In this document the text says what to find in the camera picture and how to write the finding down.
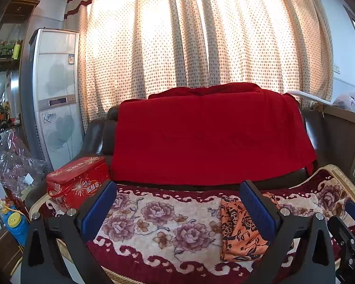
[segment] plastic bag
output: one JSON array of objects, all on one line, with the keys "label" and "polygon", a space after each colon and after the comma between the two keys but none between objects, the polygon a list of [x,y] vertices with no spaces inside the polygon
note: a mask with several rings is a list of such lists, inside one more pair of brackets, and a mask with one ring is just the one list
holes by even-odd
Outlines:
[{"label": "plastic bag", "polygon": [[30,185],[40,183],[45,173],[46,161],[32,158],[12,130],[0,134],[0,183],[3,187],[21,198],[22,192]]},{"label": "plastic bag", "polygon": [[355,112],[355,90],[339,95],[333,106]]}]

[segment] box lid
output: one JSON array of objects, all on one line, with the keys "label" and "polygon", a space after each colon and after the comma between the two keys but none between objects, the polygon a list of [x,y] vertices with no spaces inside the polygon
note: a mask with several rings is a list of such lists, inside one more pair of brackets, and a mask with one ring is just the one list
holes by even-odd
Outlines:
[{"label": "box lid", "polygon": [[49,173],[46,181],[56,184],[64,184],[80,174],[105,163],[104,157],[82,157],[78,160],[70,162],[60,169]]}]

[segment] air conditioner logo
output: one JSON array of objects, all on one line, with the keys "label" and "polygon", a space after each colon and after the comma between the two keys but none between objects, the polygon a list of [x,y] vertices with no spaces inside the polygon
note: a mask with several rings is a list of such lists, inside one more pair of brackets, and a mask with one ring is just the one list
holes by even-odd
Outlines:
[{"label": "air conditioner logo", "polygon": [[57,114],[56,113],[49,114],[49,112],[46,112],[46,113],[42,113],[42,117],[44,118],[44,124],[46,124],[46,123],[51,123],[50,120],[56,118]]}]

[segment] red tin box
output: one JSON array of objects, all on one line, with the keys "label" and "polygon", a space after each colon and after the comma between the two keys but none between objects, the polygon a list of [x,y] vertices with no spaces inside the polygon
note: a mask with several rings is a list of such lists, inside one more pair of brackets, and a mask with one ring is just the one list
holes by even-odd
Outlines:
[{"label": "red tin box", "polygon": [[109,179],[104,157],[83,157],[46,176],[48,194],[66,211],[78,209]]}]

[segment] blue water bottle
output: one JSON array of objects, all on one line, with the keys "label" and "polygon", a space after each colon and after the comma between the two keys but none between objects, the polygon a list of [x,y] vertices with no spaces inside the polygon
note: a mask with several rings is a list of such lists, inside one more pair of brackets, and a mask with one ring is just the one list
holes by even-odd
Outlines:
[{"label": "blue water bottle", "polygon": [[17,239],[18,243],[25,246],[27,229],[29,227],[25,216],[18,212],[8,210],[8,212],[3,214],[3,220],[6,223],[10,233],[12,233],[12,235]]}]

